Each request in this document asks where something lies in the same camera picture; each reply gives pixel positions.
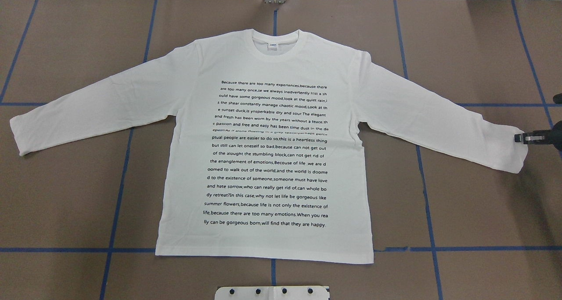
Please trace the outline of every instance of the crew neckline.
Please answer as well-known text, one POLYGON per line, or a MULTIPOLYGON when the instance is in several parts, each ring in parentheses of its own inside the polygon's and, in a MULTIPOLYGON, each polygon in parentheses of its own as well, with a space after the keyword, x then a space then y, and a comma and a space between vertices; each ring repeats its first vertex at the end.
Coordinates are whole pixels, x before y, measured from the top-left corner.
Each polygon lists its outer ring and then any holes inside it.
POLYGON ((254 29, 248 29, 245 31, 244 35, 245 43, 248 50, 253 54, 253 56, 257 57, 259 60, 262 61, 284 61, 292 58, 293 56, 297 55, 305 45, 306 41, 306 32, 297 30, 291 32, 289 34, 285 34, 283 36, 269 36, 267 34, 260 33, 254 29), (266 43, 289 43, 294 41, 295 45, 289 51, 279 55, 268 55, 262 53, 260 50, 257 49, 256 45, 254 44, 254 40, 259 40, 261 42, 266 43))

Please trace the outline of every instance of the brown table surface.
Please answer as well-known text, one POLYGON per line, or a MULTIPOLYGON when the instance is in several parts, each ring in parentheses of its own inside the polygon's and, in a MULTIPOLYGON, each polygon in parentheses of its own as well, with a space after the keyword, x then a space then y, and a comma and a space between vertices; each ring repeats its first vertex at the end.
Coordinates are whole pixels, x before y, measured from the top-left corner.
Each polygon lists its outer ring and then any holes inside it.
POLYGON ((210 300, 219 286, 309 284, 333 300, 562 298, 552 146, 510 174, 362 124, 372 265, 154 256, 173 117, 18 156, 13 116, 247 28, 367 50, 491 122, 562 120, 559 1, 0 0, 0 298, 210 300))

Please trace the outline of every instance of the shirt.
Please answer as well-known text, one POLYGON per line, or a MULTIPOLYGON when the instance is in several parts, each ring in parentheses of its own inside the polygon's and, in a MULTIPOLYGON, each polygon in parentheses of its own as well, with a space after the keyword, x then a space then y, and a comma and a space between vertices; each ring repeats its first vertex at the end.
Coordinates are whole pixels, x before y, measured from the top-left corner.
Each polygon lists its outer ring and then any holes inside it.
POLYGON ((516 173, 527 147, 297 30, 195 40, 10 120, 20 155, 176 116, 157 255, 373 262, 359 122, 516 173))

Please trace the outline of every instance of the sleeve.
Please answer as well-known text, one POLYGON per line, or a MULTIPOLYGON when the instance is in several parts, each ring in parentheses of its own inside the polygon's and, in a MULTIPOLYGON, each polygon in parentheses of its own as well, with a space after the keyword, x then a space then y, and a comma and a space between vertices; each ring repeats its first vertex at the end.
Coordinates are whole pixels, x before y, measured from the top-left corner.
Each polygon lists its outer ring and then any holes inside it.
POLYGON ((496 170, 521 170, 527 146, 513 139, 521 130, 485 121, 481 114, 373 64, 366 52, 356 60, 359 75, 351 95, 353 112, 360 122, 424 148, 496 170))
POLYGON ((20 156, 175 116, 198 66, 195 41, 12 118, 20 156))

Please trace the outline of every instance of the white long-sleeve shirt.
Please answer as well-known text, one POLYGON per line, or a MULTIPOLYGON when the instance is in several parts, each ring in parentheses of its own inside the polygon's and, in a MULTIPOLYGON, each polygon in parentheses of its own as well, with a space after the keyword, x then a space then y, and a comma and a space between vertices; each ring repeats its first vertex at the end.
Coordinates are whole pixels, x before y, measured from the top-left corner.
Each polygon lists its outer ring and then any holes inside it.
POLYGON ((359 122, 517 173, 526 145, 297 30, 196 40, 10 120, 20 155, 176 116, 157 255, 373 262, 359 122))

